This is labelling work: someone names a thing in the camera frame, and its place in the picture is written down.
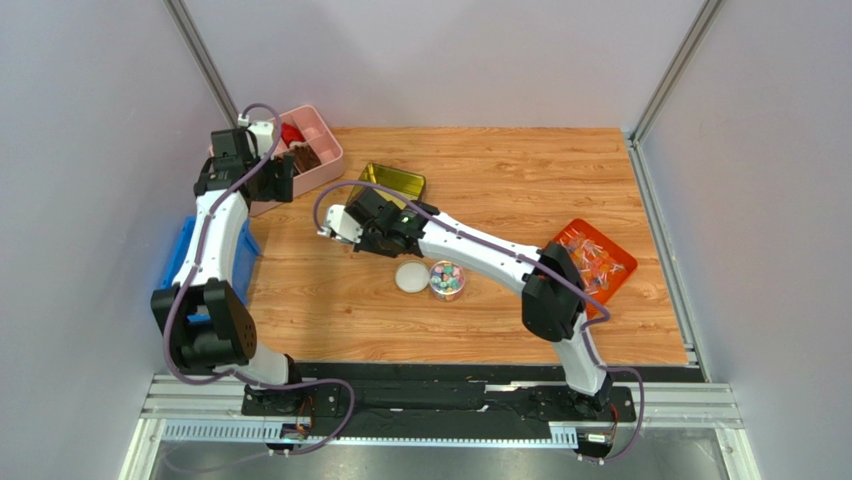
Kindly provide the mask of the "blue plastic bin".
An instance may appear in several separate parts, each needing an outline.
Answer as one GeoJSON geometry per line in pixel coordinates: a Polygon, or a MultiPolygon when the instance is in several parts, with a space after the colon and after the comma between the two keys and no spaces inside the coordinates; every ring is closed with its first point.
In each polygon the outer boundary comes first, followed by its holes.
{"type": "MultiPolygon", "coordinates": [[[[195,227],[196,219],[187,216],[182,224],[181,230],[173,244],[168,260],[165,263],[156,289],[168,289],[173,285],[173,280],[180,271],[183,262],[187,258],[190,240],[195,227]]],[[[261,248],[254,235],[249,229],[250,222],[246,220],[240,231],[234,254],[232,257],[230,285],[242,304],[249,306],[249,287],[252,281],[253,271],[261,248]]]]}

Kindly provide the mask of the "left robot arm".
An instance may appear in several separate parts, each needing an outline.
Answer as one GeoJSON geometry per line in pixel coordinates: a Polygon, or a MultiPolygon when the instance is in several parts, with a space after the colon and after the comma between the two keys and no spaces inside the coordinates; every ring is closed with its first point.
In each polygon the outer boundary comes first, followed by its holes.
{"type": "Polygon", "coordinates": [[[286,385],[291,361],[263,345],[246,295],[258,247],[248,239],[255,202],[291,201],[293,162],[275,161],[280,129],[253,122],[211,135],[211,155],[193,186],[192,230],[173,273],[151,296],[167,366],[190,384],[235,376],[258,388],[286,385]]]}

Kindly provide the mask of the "clear plastic cup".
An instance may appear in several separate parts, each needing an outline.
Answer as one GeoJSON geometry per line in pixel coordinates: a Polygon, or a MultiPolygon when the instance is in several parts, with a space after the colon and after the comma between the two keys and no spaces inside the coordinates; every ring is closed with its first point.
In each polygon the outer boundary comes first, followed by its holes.
{"type": "Polygon", "coordinates": [[[457,300],[465,285],[465,270],[454,262],[438,261],[429,269],[429,287],[434,297],[440,301],[457,300]]]}

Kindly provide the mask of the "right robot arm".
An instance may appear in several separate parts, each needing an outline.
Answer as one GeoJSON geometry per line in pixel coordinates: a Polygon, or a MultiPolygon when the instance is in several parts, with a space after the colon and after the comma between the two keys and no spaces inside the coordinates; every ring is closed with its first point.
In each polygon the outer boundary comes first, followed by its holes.
{"type": "Polygon", "coordinates": [[[444,260],[502,285],[521,301],[521,322],[549,342],[570,395],[595,411],[606,409],[613,385],[588,332],[588,309],[602,308],[585,290],[565,247],[502,240],[473,229],[434,206],[391,201],[384,187],[362,187],[346,205],[333,205],[321,232],[356,251],[390,258],[444,260]]]}

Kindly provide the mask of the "square tin of star candies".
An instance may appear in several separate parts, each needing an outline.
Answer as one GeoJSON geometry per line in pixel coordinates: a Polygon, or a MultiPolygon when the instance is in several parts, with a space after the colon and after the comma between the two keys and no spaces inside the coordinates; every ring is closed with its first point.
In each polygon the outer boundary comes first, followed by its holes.
{"type": "Polygon", "coordinates": [[[426,189],[423,175],[374,162],[363,168],[358,180],[387,187],[411,201],[421,201],[426,189]]]}

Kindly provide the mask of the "orange tray of candies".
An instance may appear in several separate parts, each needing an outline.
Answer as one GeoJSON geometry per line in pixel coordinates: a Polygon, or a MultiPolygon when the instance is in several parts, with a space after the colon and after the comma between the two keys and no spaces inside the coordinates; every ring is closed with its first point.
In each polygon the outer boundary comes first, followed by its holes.
{"type": "Polygon", "coordinates": [[[587,221],[572,220],[553,241],[567,250],[587,294],[605,305],[632,277],[638,261],[587,221]]]}

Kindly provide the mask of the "white round lid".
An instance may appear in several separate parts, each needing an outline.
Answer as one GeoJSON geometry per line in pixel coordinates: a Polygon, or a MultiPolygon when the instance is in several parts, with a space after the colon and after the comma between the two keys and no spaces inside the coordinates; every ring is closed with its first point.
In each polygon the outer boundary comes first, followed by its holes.
{"type": "Polygon", "coordinates": [[[405,261],[396,268],[394,283],[405,293],[419,293],[430,283],[430,270],[423,262],[405,261]]]}

